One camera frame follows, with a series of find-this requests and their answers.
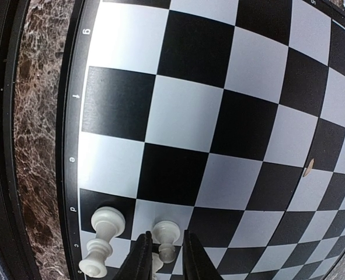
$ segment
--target black square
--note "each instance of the black square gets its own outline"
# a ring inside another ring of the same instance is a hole
[[[150,6],[162,9],[169,9],[171,0],[103,0],[103,2],[114,2],[122,4],[134,4],[142,6]]]
[[[219,274],[250,273],[264,252],[261,248],[229,248],[218,266]]]
[[[224,87],[234,26],[170,10],[158,75]]]
[[[292,0],[239,0],[236,26],[289,44]]]
[[[283,265],[283,268],[297,267],[305,264],[319,243],[320,241],[313,241],[298,244]]]
[[[211,152],[263,160],[277,104],[225,90]]]
[[[344,138],[345,128],[320,118],[306,165],[315,159],[314,169],[334,171]]]
[[[334,258],[339,256],[345,250],[345,236],[338,238],[336,244],[333,246],[326,258]]]
[[[115,268],[115,267],[106,267],[106,269],[107,269],[107,274],[105,277],[101,278],[101,280],[112,280],[115,277],[115,275],[119,272],[119,268]],[[86,279],[97,280],[98,278],[92,278],[87,275]]]
[[[146,143],[137,198],[193,206],[207,156],[193,150]]]
[[[285,211],[303,168],[263,162],[247,210]]]
[[[315,270],[321,265],[322,261],[313,262],[312,264],[304,265],[299,273],[293,278],[293,280],[306,280],[315,272]]]
[[[344,198],[345,174],[333,173],[318,210],[338,210]]]
[[[345,210],[338,211],[323,239],[340,236],[345,229]]]
[[[269,246],[298,243],[315,212],[286,212],[274,232]]]
[[[345,75],[345,30],[332,22],[329,66]]]
[[[184,276],[183,275],[171,275],[170,280],[184,280]]]
[[[319,116],[323,104],[328,67],[289,48],[280,104]]]
[[[251,273],[245,278],[245,280],[270,280],[273,279],[276,274],[277,270]]]
[[[86,232],[96,233],[90,223],[93,213],[98,208],[110,206],[118,209],[126,219],[126,228],[118,236],[119,238],[131,239],[133,217],[135,212],[136,199],[118,197],[116,195],[104,194],[96,191],[80,189],[80,220],[81,229]]]
[[[144,141],[155,76],[89,67],[82,130]]]
[[[194,207],[188,229],[203,247],[228,247],[243,211]]]

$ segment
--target small stain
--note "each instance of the small stain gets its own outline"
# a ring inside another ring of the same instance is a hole
[[[313,168],[313,163],[315,162],[315,159],[312,159],[311,161],[310,161],[310,163],[308,164],[308,166],[307,166],[307,168],[306,168],[306,170],[305,170],[305,173],[303,173],[303,177],[306,177],[310,172],[311,172],[311,170],[312,170],[312,168]]]

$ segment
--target chess piece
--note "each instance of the chess piece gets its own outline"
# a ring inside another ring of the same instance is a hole
[[[169,220],[157,223],[152,231],[153,238],[160,242],[159,258],[165,264],[172,263],[176,258],[174,243],[180,237],[179,226]]]
[[[126,220],[117,209],[102,207],[93,214],[91,222],[96,238],[88,241],[88,255],[79,263],[79,268],[92,278],[102,278],[107,274],[104,262],[113,254],[109,242],[124,232]]]
[[[160,270],[163,267],[163,261],[159,258],[159,255],[157,253],[152,253],[153,263],[152,263],[152,269],[153,269],[153,276],[152,280],[157,280],[156,273],[158,270]]]

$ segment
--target white pawn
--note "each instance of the white pawn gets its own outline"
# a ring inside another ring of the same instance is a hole
[[[157,223],[152,231],[153,238],[160,242],[159,258],[165,264],[172,263],[176,258],[174,243],[180,237],[179,226],[169,220]]]
[[[158,280],[156,277],[156,272],[160,270],[163,267],[163,261],[159,258],[159,255],[157,253],[152,253],[152,258],[153,258],[153,278],[152,280]]]
[[[117,209],[101,207],[93,214],[91,222],[96,238],[88,241],[88,255],[79,263],[79,268],[89,277],[102,278],[107,274],[104,262],[113,254],[109,242],[124,232],[126,220]]]

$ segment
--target marble surface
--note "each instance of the marble surface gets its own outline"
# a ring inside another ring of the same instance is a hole
[[[332,0],[345,11],[345,0]],[[68,279],[55,185],[55,115],[74,0],[31,0],[17,72],[16,173],[26,231],[43,280]],[[345,255],[327,280],[345,280]]]

